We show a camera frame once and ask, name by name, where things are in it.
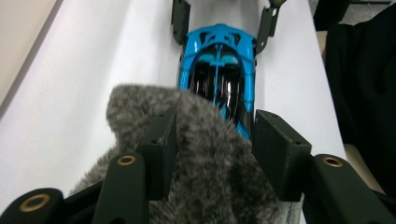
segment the black plastic bracket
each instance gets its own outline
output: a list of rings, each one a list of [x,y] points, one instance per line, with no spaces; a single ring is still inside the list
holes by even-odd
[[[299,202],[311,159],[311,144],[280,116],[263,110],[256,110],[252,144],[253,155],[278,199]]]
[[[271,6],[262,10],[262,17],[260,19],[259,32],[257,33],[257,47],[256,53],[261,53],[267,45],[269,36],[274,36],[277,16],[279,15],[280,7],[286,0],[270,0]]]
[[[396,223],[347,161],[320,154],[308,173],[303,207],[307,223]]]
[[[151,122],[136,152],[145,158],[148,200],[167,200],[177,154],[177,111],[171,108]]]
[[[191,6],[185,0],[174,0],[172,5],[172,32],[174,39],[182,45],[189,31]]]
[[[92,224],[149,223],[146,172],[143,157],[130,152],[108,165]]]

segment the black fabric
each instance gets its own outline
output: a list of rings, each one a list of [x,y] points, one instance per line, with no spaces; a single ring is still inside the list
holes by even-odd
[[[396,4],[370,21],[332,26],[326,71],[344,143],[396,196]]]

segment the screw hole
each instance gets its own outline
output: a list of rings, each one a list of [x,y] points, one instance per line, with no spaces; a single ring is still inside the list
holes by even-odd
[[[341,167],[343,163],[333,157],[325,157],[322,159],[324,163],[332,166],[332,167]]]
[[[133,156],[123,156],[117,160],[117,163],[119,165],[130,165],[134,163],[135,160],[136,158]]]
[[[20,206],[22,212],[33,212],[37,209],[42,208],[50,201],[50,196],[48,194],[37,194],[26,199]]]

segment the white surface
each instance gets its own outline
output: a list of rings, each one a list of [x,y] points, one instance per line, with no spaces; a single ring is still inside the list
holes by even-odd
[[[0,0],[0,105],[54,4],[55,0]]]
[[[209,4],[193,2],[191,29],[227,22],[256,34],[262,10],[256,0],[216,0],[205,8],[197,1]],[[32,189],[67,193],[113,146],[106,104],[115,85],[176,86],[181,47],[171,36],[171,6],[64,1],[0,120],[0,211]],[[306,1],[281,8],[276,36],[258,57],[256,96],[256,108],[286,120],[313,154],[345,157]]]

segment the gray fur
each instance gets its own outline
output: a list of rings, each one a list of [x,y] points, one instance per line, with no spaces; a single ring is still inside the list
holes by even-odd
[[[118,86],[107,107],[107,121],[117,138],[72,190],[105,178],[115,155],[134,151],[155,115],[177,106],[176,167],[169,202],[150,202],[150,223],[291,223],[278,201],[251,144],[207,100],[186,91]],[[294,207],[288,203],[282,208]]]

